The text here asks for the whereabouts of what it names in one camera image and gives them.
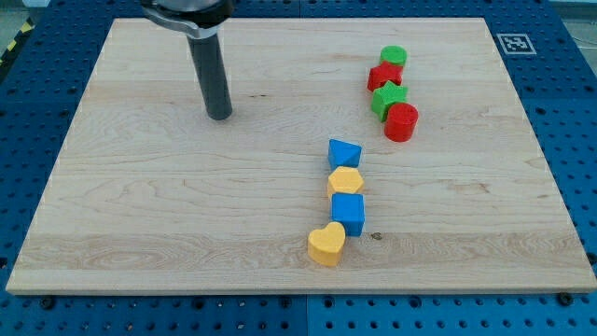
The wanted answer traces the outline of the silver black robot arm flange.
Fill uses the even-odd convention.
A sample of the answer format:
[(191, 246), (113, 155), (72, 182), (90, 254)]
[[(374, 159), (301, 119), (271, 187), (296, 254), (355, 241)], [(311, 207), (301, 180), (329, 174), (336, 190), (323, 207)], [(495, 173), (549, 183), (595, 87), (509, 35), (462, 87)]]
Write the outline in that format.
[(192, 39), (215, 35), (232, 16), (234, 0), (141, 0), (145, 16), (158, 26)]

